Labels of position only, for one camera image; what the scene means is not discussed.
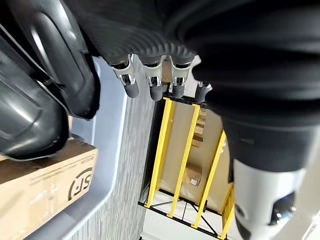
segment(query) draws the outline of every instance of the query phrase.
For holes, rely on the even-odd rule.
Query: small cardboard box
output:
[[[182,181],[195,187],[199,186],[202,176],[202,168],[190,163],[186,164]]]
[[[69,139],[53,158],[0,161],[0,239],[22,240],[88,192],[98,150]]]

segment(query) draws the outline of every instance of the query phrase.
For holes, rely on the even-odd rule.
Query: white label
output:
[[[197,181],[196,181],[196,180],[194,180],[194,179],[191,179],[190,183],[191,183],[192,185],[194,185],[194,186],[196,186],[196,185],[197,185]]]

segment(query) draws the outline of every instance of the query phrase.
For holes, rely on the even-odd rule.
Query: shelving unit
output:
[[[234,190],[233,185],[227,182],[229,150],[221,120],[216,114],[206,111],[203,104],[200,106],[188,99],[184,103],[175,102],[169,97],[164,101],[157,147],[153,154],[150,151],[147,159],[147,162],[154,160],[152,174],[144,179],[143,185],[147,187],[141,191],[139,204],[217,239],[227,239],[234,218]],[[199,115],[202,129],[195,133],[200,124]],[[203,138],[198,146],[193,144],[194,135]],[[202,167],[198,187],[182,181],[187,163]],[[171,196],[171,201],[153,204],[158,193]],[[184,211],[187,205],[196,211],[193,219],[186,219],[184,212],[181,214],[181,202],[185,202]],[[208,213],[220,218],[221,234],[206,219]]]

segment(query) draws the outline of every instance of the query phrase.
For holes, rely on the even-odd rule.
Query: gray floor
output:
[[[146,209],[138,206],[154,102],[139,61],[134,61],[139,96],[128,99],[117,180],[109,200],[72,240],[138,240]]]

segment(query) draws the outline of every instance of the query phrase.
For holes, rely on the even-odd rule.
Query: printed logo on box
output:
[[[70,201],[74,196],[78,195],[81,191],[87,189],[91,180],[92,167],[87,168],[80,172],[73,180],[69,193],[68,200]]]

